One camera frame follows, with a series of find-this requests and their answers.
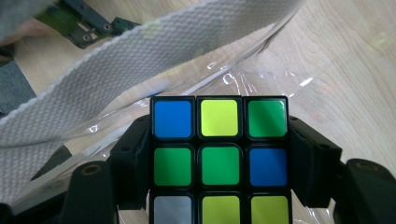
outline wooden floor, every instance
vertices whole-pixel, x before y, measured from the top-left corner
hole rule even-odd
[[[109,21],[119,16],[137,22],[154,20],[193,3],[87,2]],[[288,95],[290,114],[341,147],[343,161],[376,161],[393,175],[395,12],[394,0],[306,0],[268,49],[251,61],[261,75],[247,78],[259,94]],[[94,47],[80,50],[59,36],[29,37],[18,43],[16,60],[35,92],[40,93]],[[298,205],[293,213],[296,220],[316,223]],[[127,214],[123,219],[125,223],[148,223],[144,212]]]

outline blue square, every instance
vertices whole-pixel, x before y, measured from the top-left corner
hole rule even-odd
[[[192,104],[190,101],[157,101],[153,110],[153,133],[159,138],[192,136]]]
[[[254,187],[284,187],[288,182],[286,151],[253,147],[249,151],[250,184]]]

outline light wood surface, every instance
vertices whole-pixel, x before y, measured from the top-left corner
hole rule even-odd
[[[137,22],[153,20],[193,3],[87,2],[109,21],[117,15]],[[240,64],[246,71],[243,78],[256,88],[256,94],[288,95],[290,114],[340,146],[343,161],[376,161],[396,175],[394,12],[393,0],[307,0],[267,50]],[[59,36],[29,37],[19,42],[16,60],[33,89],[42,92],[95,46],[80,50]],[[248,65],[252,64],[255,76],[249,73]],[[177,80],[165,76],[156,81],[165,79]],[[154,87],[143,84],[141,88]],[[293,213],[296,220],[316,223],[298,205]],[[125,218],[125,223],[147,223],[144,213],[132,216],[138,218]]]

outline cube face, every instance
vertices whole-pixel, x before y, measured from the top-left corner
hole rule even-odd
[[[157,196],[153,207],[156,224],[193,222],[193,205],[188,196]]]
[[[191,150],[183,147],[159,147],[154,150],[154,184],[188,186],[192,179]]]
[[[239,98],[198,100],[199,128],[203,138],[237,138],[242,131],[242,102]]]
[[[195,135],[193,97],[151,99],[152,133],[164,141],[188,140]]]
[[[202,183],[207,186],[238,184],[241,167],[240,154],[237,146],[202,148]]]
[[[253,196],[250,201],[251,224],[289,224],[289,202],[284,196]]]
[[[284,187],[287,185],[287,157],[284,149],[252,147],[248,154],[249,180],[253,187]]]
[[[288,130],[284,99],[253,98],[246,102],[247,134],[251,138],[283,137]]]
[[[240,200],[237,196],[205,196],[202,199],[202,224],[240,224]]]

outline gray fabric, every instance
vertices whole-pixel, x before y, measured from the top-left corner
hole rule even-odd
[[[0,111],[8,114],[23,103],[35,98],[21,69],[12,61],[0,67]]]
[[[0,202],[18,195],[63,143],[64,133],[94,118],[123,91],[268,24],[279,27],[301,3],[208,0],[105,43],[47,91],[0,119]]]
[[[0,42],[25,21],[44,11],[55,0],[1,0]]]

